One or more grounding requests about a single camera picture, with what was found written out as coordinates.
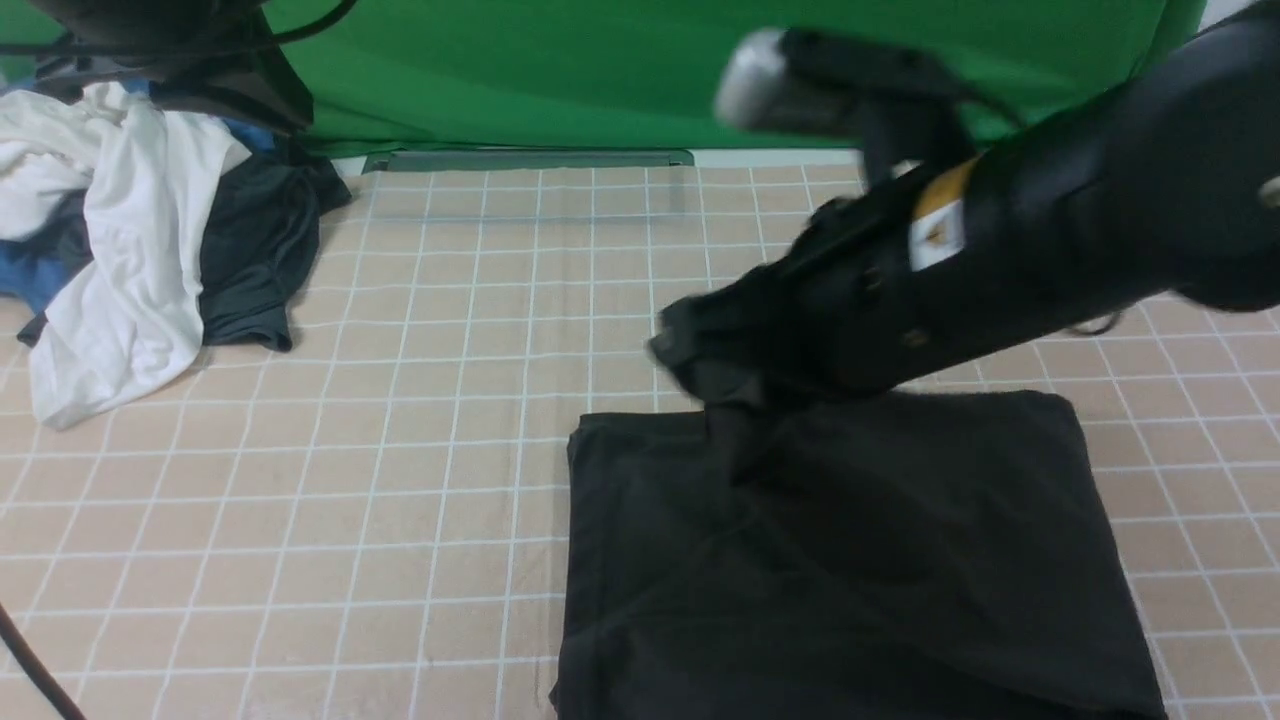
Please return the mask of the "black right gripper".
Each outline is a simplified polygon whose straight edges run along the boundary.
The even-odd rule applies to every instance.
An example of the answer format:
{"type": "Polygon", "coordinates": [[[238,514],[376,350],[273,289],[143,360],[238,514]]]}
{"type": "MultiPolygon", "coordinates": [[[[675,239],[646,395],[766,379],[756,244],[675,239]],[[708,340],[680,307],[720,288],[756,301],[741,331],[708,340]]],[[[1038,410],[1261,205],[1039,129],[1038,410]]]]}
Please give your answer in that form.
{"type": "Polygon", "coordinates": [[[914,225],[963,199],[977,159],[918,167],[819,208],[778,260],[658,315],[648,350],[705,406],[710,462],[742,483],[781,411],[882,395],[986,355],[978,329],[927,306],[910,264],[914,225]]]}

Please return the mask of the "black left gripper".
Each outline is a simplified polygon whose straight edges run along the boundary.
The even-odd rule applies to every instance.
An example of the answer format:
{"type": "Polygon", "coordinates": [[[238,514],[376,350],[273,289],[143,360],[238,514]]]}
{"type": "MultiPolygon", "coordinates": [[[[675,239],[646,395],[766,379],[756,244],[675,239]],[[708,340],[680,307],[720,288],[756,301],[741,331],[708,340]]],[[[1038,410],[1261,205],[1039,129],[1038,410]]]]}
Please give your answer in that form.
{"type": "Polygon", "coordinates": [[[91,85],[141,81],[163,109],[279,135],[314,123],[314,96],[276,46],[259,1],[36,1],[63,29],[33,90],[78,102],[91,85]]]}

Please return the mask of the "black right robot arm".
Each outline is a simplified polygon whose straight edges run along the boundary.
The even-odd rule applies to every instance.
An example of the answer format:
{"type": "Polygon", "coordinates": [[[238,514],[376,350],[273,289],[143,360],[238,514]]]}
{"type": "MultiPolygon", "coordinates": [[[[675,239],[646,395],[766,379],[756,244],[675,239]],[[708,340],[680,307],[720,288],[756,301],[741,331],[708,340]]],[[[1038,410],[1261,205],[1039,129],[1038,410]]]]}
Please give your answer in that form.
{"type": "Polygon", "coordinates": [[[864,195],[780,259],[658,316],[708,407],[873,397],[1172,292],[1277,306],[1279,18],[1257,1],[1152,69],[1027,124],[934,54],[819,29],[735,50],[716,115],[861,146],[864,195]]]}

